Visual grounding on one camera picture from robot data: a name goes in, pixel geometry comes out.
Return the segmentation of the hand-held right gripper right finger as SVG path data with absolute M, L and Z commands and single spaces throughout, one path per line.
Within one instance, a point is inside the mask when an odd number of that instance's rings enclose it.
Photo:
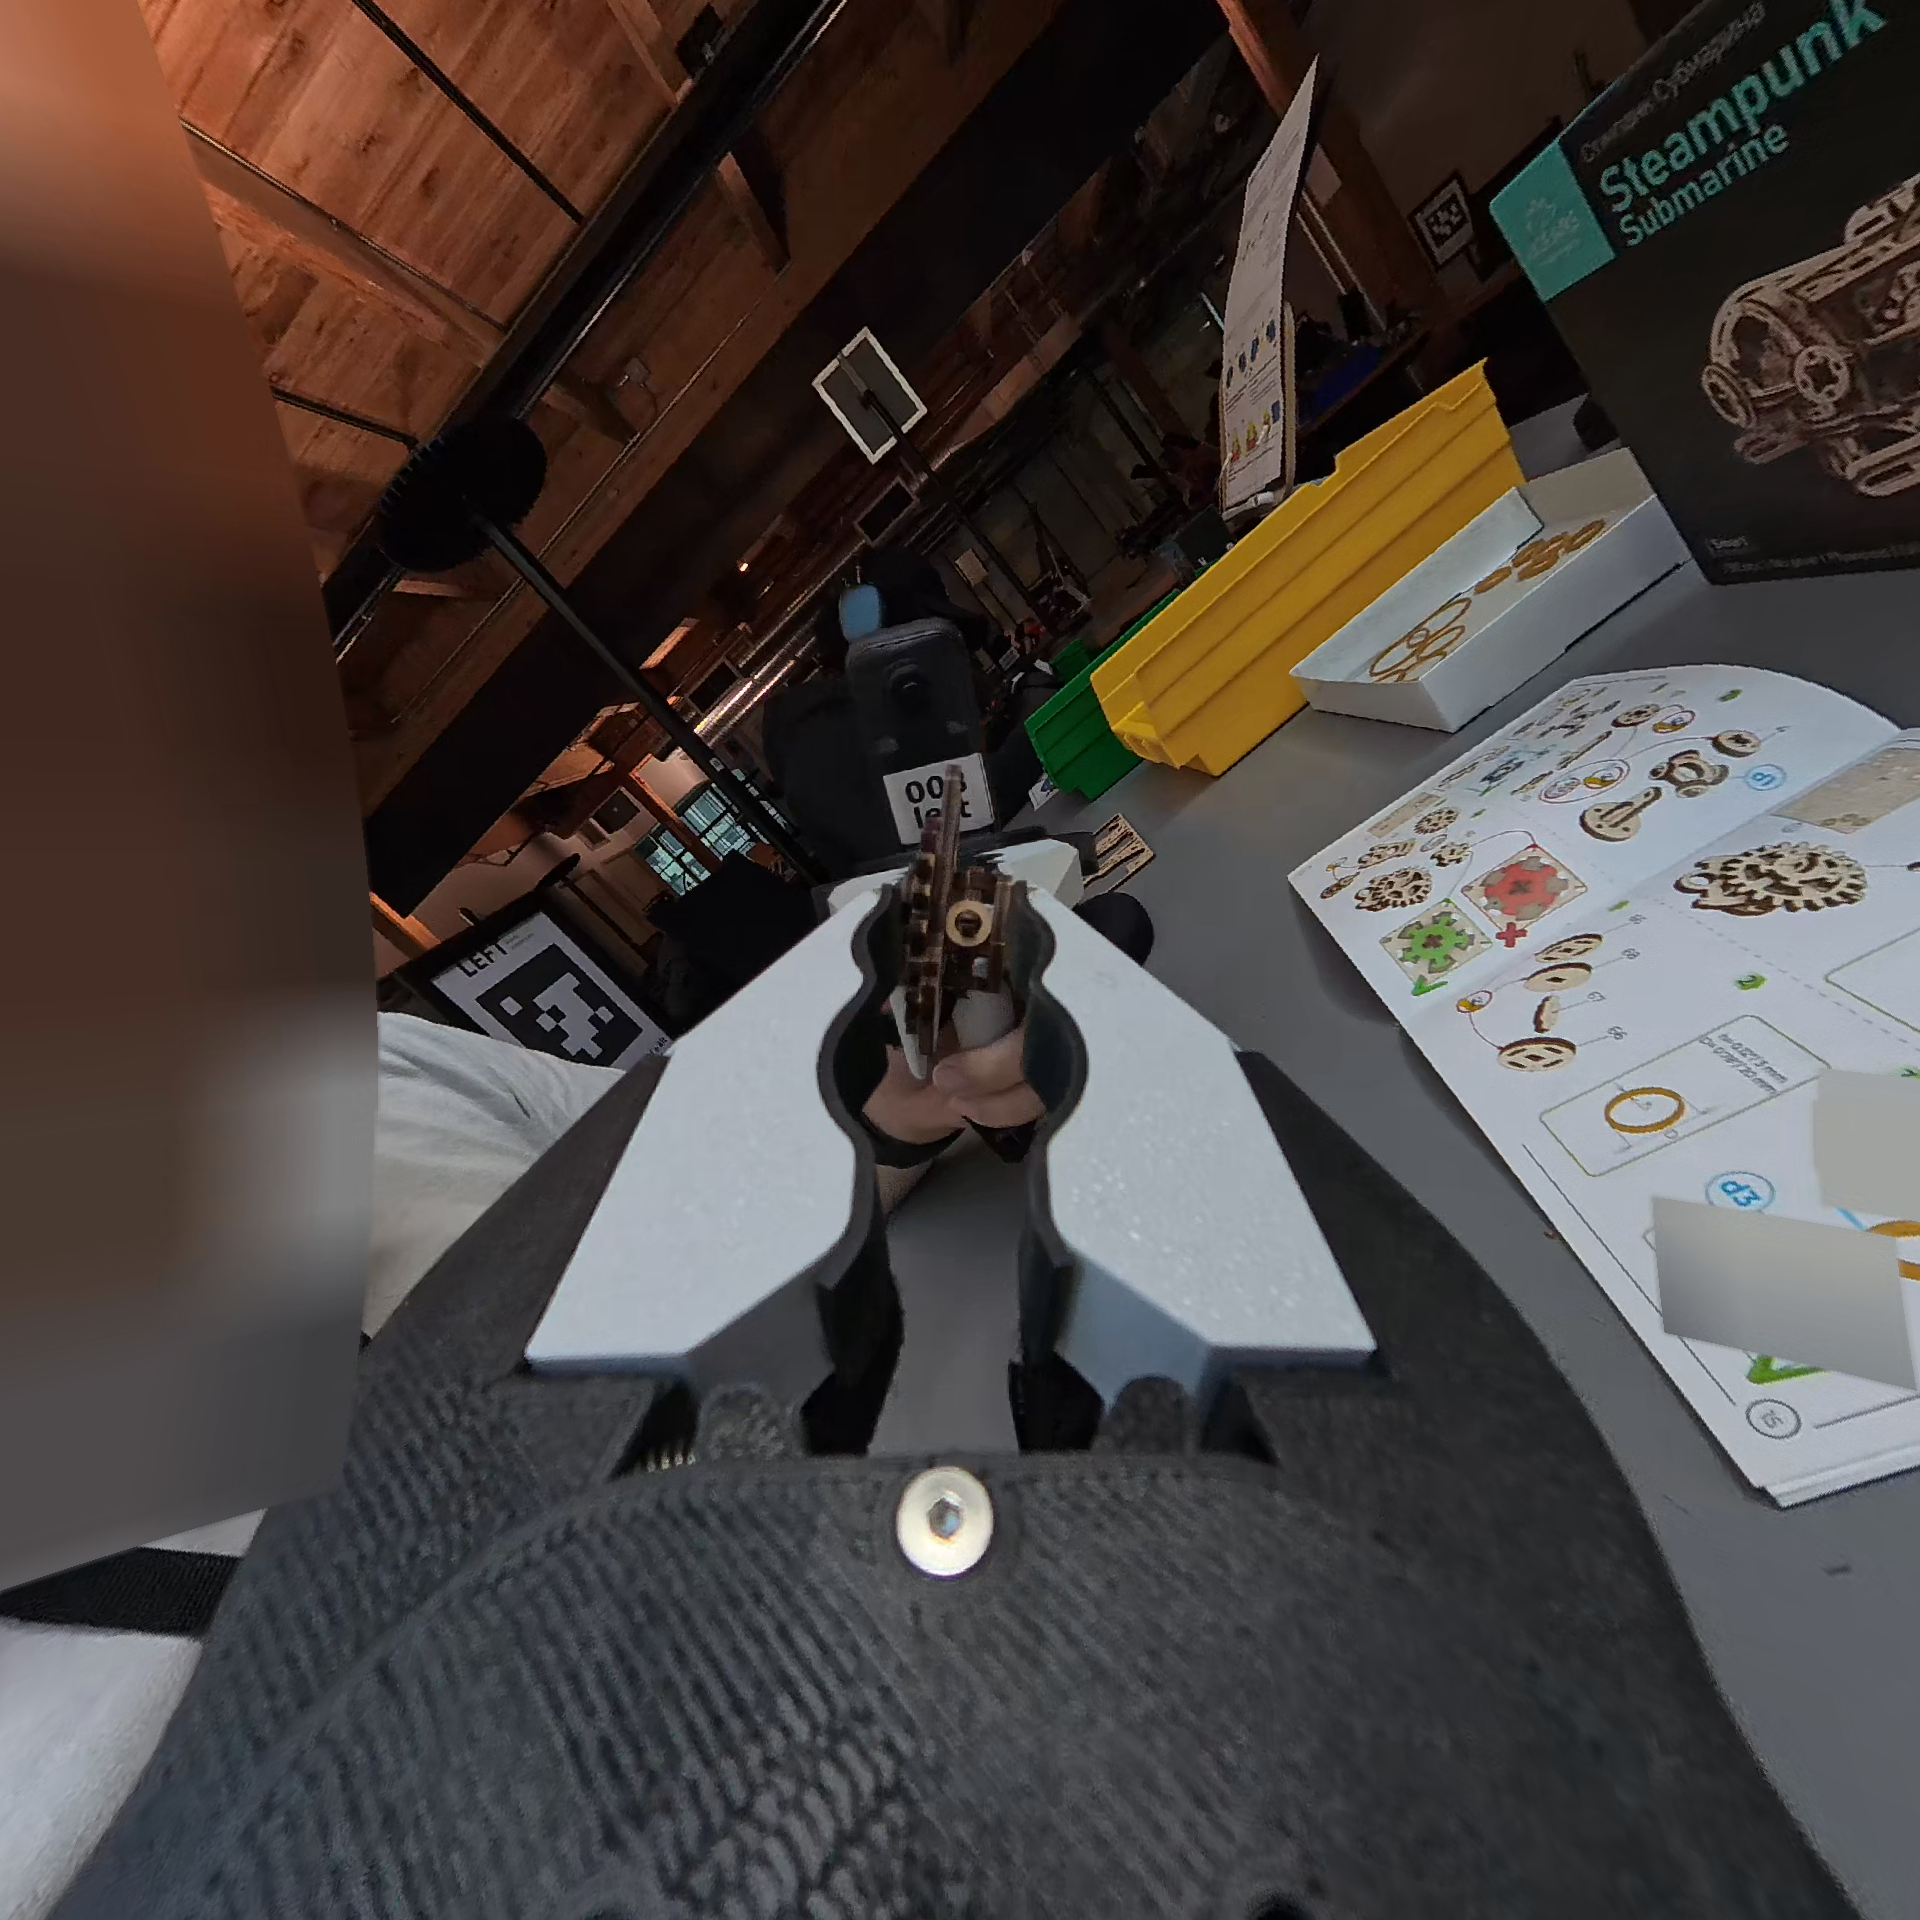
M 1138 1381 L 1202 1429 L 1248 1371 L 1362 1371 L 1376 1335 L 1292 1170 L 1274 1066 L 1049 893 L 1020 893 L 1008 959 L 1023 1078 L 1021 1450 L 1092 1445 Z

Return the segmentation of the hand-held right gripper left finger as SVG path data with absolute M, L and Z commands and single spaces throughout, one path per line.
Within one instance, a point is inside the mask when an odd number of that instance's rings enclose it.
M 857 883 L 671 1046 L 528 1336 L 532 1374 L 751 1385 L 809 1450 L 868 1450 L 903 1336 L 862 1120 L 897 959 L 896 888 Z

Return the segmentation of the square ceiling light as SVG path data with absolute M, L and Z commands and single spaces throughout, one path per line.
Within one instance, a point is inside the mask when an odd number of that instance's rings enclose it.
M 868 464 L 879 464 L 927 415 L 927 403 L 871 326 L 862 326 L 812 389 Z

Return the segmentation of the black white marker placard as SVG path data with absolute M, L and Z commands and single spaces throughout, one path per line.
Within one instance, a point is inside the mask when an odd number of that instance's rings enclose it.
M 561 1064 L 630 1069 L 671 1038 L 610 953 L 525 895 L 416 961 L 421 993 L 488 1040 Z

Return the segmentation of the illustrated instruction booklet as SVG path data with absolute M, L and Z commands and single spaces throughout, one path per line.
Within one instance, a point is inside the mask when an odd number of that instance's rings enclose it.
M 1581 679 L 1292 883 L 1752 1487 L 1916 1469 L 1912 729 Z

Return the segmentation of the wooden gear assembly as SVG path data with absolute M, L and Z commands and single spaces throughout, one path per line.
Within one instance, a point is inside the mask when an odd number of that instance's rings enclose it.
M 903 1063 L 920 1082 L 946 1040 L 957 1051 L 991 1046 L 1023 1013 L 1005 943 L 1016 883 L 957 841 L 957 819 L 934 813 L 896 887 L 900 953 L 886 1000 Z

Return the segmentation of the green plastic bin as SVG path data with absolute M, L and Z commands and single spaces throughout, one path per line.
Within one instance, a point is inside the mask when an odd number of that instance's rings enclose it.
M 1050 657 L 1049 666 L 1060 686 L 1023 721 L 1050 791 L 1098 800 L 1141 762 L 1141 757 L 1113 731 L 1092 689 L 1092 671 L 1103 656 L 1114 653 L 1177 597 L 1177 592 L 1164 593 L 1114 640 L 1094 645 L 1092 633 L 1085 630 L 1069 638 Z

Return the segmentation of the printed paper poster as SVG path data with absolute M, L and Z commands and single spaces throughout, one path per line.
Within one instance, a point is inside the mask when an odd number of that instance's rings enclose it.
M 1317 62 L 1242 186 L 1223 311 L 1217 507 L 1228 520 L 1298 482 L 1298 368 L 1285 267 L 1311 153 Z

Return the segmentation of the white shirt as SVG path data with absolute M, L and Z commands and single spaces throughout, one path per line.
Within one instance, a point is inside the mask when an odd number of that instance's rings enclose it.
M 613 1069 L 378 1017 L 366 1336 L 615 1082 Z M 191 1527 L 4 1599 L 4 1917 L 46 1914 L 112 1824 L 258 1525 Z

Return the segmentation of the black model kit box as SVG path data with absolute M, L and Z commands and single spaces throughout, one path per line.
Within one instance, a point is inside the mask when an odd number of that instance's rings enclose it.
M 1918 558 L 1918 5 L 1696 5 L 1492 199 L 1716 585 Z

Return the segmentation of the person's left hand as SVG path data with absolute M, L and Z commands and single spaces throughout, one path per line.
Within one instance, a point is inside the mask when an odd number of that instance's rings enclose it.
M 1045 1112 L 1045 1099 L 1023 1078 L 1023 1031 L 988 1046 L 962 1046 L 911 1073 L 900 1046 L 885 1048 L 885 1071 L 863 1106 L 863 1120 L 900 1145 L 929 1145 L 969 1126 L 1020 1129 Z

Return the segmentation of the white cardboard tray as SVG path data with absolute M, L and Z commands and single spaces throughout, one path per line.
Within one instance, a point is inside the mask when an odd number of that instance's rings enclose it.
M 1504 491 L 1292 671 L 1309 709 L 1457 731 L 1687 544 L 1626 449 Z

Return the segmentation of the yellow plastic bin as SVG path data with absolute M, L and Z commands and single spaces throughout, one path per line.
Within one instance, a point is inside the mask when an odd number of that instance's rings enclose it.
M 1338 449 L 1092 671 L 1114 737 L 1224 775 L 1298 709 L 1293 666 L 1521 482 L 1482 362 Z

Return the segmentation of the black round ceiling fixture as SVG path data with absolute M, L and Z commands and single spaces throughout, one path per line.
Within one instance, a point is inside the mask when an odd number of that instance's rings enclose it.
M 488 549 L 487 525 L 511 529 L 545 480 L 538 434 L 517 415 L 477 415 L 421 442 L 384 487 L 372 539 L 401 570 L 439 573 Z

